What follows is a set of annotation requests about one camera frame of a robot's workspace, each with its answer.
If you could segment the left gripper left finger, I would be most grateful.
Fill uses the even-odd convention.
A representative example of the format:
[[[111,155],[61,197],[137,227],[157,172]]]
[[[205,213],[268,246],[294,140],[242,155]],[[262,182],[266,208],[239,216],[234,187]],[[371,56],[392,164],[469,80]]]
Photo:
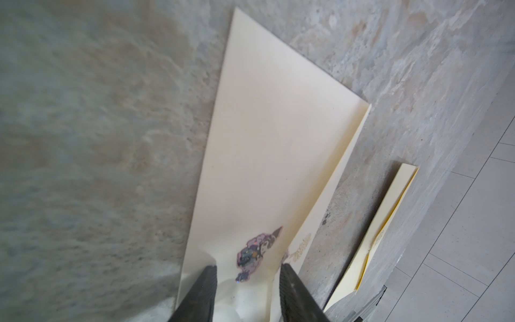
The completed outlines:
[[[168,322],[212,322],[217,267],[206,266]]]

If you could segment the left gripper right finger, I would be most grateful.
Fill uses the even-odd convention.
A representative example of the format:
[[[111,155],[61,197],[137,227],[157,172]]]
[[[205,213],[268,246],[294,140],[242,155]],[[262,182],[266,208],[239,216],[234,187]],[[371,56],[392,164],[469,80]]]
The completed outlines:
[[[280,269],[280,307],[285,322],[329,322],[290,264]]]

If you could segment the yellow manila envelope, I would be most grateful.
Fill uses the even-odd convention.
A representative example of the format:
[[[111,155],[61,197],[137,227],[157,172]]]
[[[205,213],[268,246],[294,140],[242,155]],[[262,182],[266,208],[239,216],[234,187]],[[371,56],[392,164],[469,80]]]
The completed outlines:
[[[359,289],[371,259],[417,173],[417,166],[405,163],[400,165],[350,265],[325,305],[324,312]]]

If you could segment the cream white envelope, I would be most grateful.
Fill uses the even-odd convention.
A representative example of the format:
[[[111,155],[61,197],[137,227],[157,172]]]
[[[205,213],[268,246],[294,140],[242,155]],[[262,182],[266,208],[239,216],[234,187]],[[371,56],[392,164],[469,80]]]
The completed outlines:
[[[370,108],[243,11],[234,11],[179,303],[208,265],[217,267],[218,284],[236,280],[237,254],[247,242],[282,226],[248,280],[272,283],[269,321],[280,319],[280,265],[302,267]]]

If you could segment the white glue stick cap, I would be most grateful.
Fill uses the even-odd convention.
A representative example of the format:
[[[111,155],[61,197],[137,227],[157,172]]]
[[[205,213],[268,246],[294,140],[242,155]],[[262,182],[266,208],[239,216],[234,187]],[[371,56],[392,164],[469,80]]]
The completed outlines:
[[[213,321],[269,321],[272,283],[226,280],[217,285]]]

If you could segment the holographic sticker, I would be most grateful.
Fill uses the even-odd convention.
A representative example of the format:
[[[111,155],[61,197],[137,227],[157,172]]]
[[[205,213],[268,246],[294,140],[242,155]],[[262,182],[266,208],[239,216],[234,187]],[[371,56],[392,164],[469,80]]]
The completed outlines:
[[[280,226],[272,233],[261,233],[249,240],[237,254],[237,267],[241,272],[236,277],[237,283],[247,282],[250,276],[257,271],[265,253],[276,243],[283,227]]]

